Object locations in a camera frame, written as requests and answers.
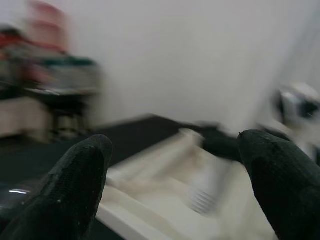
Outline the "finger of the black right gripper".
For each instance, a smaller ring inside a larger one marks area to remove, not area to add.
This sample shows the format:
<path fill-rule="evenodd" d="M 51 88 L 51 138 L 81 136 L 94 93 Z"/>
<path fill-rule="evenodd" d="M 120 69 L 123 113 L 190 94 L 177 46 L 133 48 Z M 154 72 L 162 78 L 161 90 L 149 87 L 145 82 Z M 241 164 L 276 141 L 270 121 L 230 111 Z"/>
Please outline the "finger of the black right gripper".
<path fill-rule="evenodd" d="M 242 163 L 238 142 L 234 137 L 226 135 L 208 136 L 204 139 L 202 148 L 216 157 Z"/>

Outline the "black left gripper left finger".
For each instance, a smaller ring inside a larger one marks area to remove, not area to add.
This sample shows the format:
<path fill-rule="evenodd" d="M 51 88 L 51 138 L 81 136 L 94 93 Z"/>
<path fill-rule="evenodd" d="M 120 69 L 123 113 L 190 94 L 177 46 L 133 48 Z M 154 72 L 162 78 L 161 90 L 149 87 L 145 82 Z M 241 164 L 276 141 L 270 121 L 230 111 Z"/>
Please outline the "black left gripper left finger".
<path fill-rule="evenodd" d="M 101 134 L 73 145 L 21 204 L 2 240 L 86 240 L 103 196 L 113 145 Z"/>

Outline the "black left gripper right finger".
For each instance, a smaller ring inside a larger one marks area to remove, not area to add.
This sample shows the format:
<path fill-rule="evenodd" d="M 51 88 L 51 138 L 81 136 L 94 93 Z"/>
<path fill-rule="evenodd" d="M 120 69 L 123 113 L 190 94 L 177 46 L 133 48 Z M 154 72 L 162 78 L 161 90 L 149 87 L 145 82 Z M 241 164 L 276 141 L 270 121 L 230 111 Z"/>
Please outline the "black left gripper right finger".
<path fill-rule="evenodd" d="M 293 142 L 260 130 L 237 138 L 254 196 L 280 240 L 320 238 L 320 167 Z"/>

